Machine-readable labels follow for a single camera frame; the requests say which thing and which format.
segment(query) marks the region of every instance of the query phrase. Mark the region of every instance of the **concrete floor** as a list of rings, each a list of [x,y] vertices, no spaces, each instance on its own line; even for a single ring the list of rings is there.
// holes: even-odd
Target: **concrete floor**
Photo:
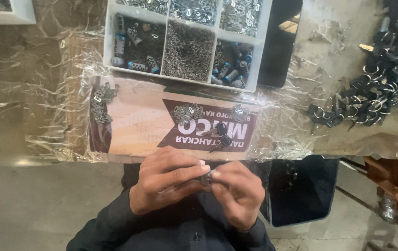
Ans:
[[[0,167],[0,251],[64,250],[85,223],[121,192],[120,164]],[[375,203],[375,185],[344,166],[337,184]],[[398,228],[336,191],[321,221],[267,227],[278,251],[361,251],[368,240],[398,246]]]

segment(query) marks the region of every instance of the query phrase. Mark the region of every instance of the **white frame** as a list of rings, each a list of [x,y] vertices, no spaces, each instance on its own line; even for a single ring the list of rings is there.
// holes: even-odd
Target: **white frame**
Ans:
[[[35,25],[31,0],[10,0],[13,11],[0,11],[0,25]]]
[[[168,12],[169,12],[170,3],[171,3],[171,0],[168,2]],[[148,11],[146,9],[141,9],[138,7],[132,7],[132,6],[128,6],[128,5],[119,4],[119,3],[116,3],[116,0],[108,0],[107,15],[106,15],[107,20],[106,20],[106,29],[105,29],[105,38],[104,38],[103,65],[107,68],[110,68],[110,69],[113,69],[116,71],[133,72],[133,73],[137,73],[137,74],[141,74],[141,75],[155,76],[155,77],[160,77],[160,78],[164,78],[164,79],[173,79],[173,80],[178,80],[178,81],[182,81],[182,82],[186,82],[186,83],[198,83],[201,85],[207,85],[207,86],[221,88],[221,89],[228,89],[228,90],[237,91],[237,92],[255,92],[257,84],[258,84],[258,75],[259,75],[259,69],[261,66],[262,53],[264,50],[265,37],[267,34],[267,26],[269,24],[272,0],[264,0],[263,1],[263,6],[261,7],[261,13],[260,13],[260,17],[259,17],[258,36],[257,37],[250,37],[250,36],[242,35],[242,34],[239,34],[236,32],[219,29],[222,6],[223,6],[223,0],[218,0],[218,15],[216,17],[216,23],[214,26],[206,26],[206,25],[198,24],[198,23],[191,22],[191,21],[186,21],[186,20],[175,19],[173,17],[169,17],[169,13],[166,16],[164,16],[162,14]],[[230,86],[225,86],[225,85],[216,85],[216,84],[210,83],[211,71],[213,68],[213,61],[214,61],[214,50],[213,50],[213,56],[212,56],[212,59],[210,62],[210,74],[209,74],[207,82],[181,79],[181,78],[164,76],[164,75],[159,75],[159,74],[152,74],[152,73],[141,72],[141,71],[133,71],[133,70],[113,66],[111,64],[110,60],[114,56],[114,54],[113,54],[113,51],[114,51],[114,39],[113,39],[113,37],[114,37],[113,36],[114,17],[115,17],[115,14],[117,14],[117,13],[120,13],[124,16],[136,18],[139,20],[144,20],[144,21],[151,22],[151,23],[165,24],[165,25],[168,23],[168,20],[175,19],[176,21],[183,23],[183,24],[187,24],[189,26],[200,27],[200,28],[212,30],[216,33],[216,39],[214,41],[214,50],[216,48],[217,39],[224,39],[227,41],[233,41],[233,42],[239,42],[239,43],[249,43],[250,45],[253,46],[253,60],[252,60],[252,65],[250,67],[250,74],[248,75],[248,79],[246,82],[246,88],[240,89],[240,88],[235,88],[235,87],[230,87]]]

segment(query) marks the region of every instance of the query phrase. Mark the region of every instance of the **brown banner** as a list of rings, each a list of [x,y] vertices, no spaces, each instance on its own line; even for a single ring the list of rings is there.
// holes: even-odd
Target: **brown banner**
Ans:
[[[186,104],[182,101],[166,100],[163,102],[168,111],[174,111],[176,106]],[[258,116],[256,112],[251,112],[248,116],[248,121],[240,123],[236,122],[228,112],[230,109],[217,106],[207,106],[197,104],[203,107],[205,115],[196,120],[191,120],[188,125],[178,125],[176,118],[173,119],[174,127],[163,138],[157,147],[164,147],[170,145],[177,149],[210,151],[217,144],[219,144],[219,136],[205,135],[202,132],[207,132],[216,127],[218,123],[225,123],[228,127],[229,136],[233,137],[233,143],[229,147],[222,147],[215,151],[221,152],[245,152],[252,139],[253,130],[255,128],[255,121]]]

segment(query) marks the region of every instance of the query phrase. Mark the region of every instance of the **table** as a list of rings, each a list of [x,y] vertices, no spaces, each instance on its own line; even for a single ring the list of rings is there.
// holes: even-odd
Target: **table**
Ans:
[[[68,111],[86,108],[67,102],[70,95],[77,97],[78,104],[87,97],[83,70],[105,71],[92,60],[101,61],[106,2],[35,0],[37,25],[0,26],[0,163],[139,161],[97,158],[86,151],[86,125],[76,122],[85,121],[87,115],[68,115]],[[350,123],[345,122],[311,135],[310,119],[302,114],[310,103],[323,105],[339,90],[343,78],[361,74],[366,54],[358,45],[371,43],[381,21],[381,16],[375,16],[379,10],[378,1],[304,0],[282,89],[258,87],[254,94],[200,86],[191,89],[263,108],[248,150],[250,159],[302,159],[311,153],[333,157],[375,153],[398,159],[398,108],[383,127],[358,125],[349,133]],[[133,74],[114,76],[135,78]],[[180,86],[160,79],[144,80]]]

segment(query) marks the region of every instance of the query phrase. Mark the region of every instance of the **finger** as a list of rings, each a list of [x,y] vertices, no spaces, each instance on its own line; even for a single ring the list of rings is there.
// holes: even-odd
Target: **finger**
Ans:
[[[228,184],[230,187],[235,188],[244,194],[252,194],[251,186],[253,185],[253,181],[243,174],[234,172],[221,173],[219,171],[214,171],[211,172],[211,177],[214,183]]]
[[[172,172],[160,174],[157,176],[157,180],[162,187],[170,187],[180,185],[188,180],[200,177],[207,174],[210,171],[209,165],[198,165],[190,168],[178,168]]]
[[[160,159],[159,170],[162,172],[170,172],[177,168],[189,168],[192,166],[205,165],[205,161],[199,160],[198,157],[192,155],[169,155]]]
[[[196,192],[203,191],[206,187],[198,180],[189,180],[175,187],[169,195],[169,200],[174,203],[181,201],[183,198],[190,196]]]
[[[176,149],[176,148],[174,148],[174,147],[172,147],[170,145],[167,145],[167,146],[165,146],[165,147],[163,147],[163,148],[161,148],[161,149],[149,154],[148,156],[146,156],[146,158],[147,159],[148,158],[151,159],[151,158],[161,157],[161,156],[164,156],[164,155],[172,155],[172,154],[181,155],[181,154],[183,154],[183,151],[179,150],[179,149]]]
[[[245,165],[243,165],[239,161],[232,161],[224,165],[220,165],[216,168],[216,171],[219,171],[220,173],[239,173],[245,175],[247,178],[250,178],[254,175]]]
[[[212,183],[211,191],[226,212],[237,212],[239,204],[235,201],[227,187],[223,184]]]

